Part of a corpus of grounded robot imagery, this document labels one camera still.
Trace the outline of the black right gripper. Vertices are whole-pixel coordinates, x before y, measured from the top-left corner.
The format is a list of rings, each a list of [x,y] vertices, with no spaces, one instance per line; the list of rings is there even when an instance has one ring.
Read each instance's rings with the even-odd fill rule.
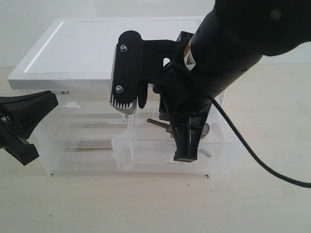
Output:
[[[195,75],[185,66],[185,52],[193,33],[182,31],[177,40],[143,40],[143,84],[160,95],[159,118],[173,121],[176,142],[174,160],[197,160],[201,134],[211,108],[194,84]]]

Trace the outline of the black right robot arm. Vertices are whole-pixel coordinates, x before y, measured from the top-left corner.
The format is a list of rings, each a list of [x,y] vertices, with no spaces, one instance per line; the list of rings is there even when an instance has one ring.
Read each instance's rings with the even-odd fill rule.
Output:
[[[174,160],[193,162],[215,98],[263,56],[287,53],[311,39],[308,0],[217,0],[194,34],[181,33],[161,76],[148,82],[170,122]]]

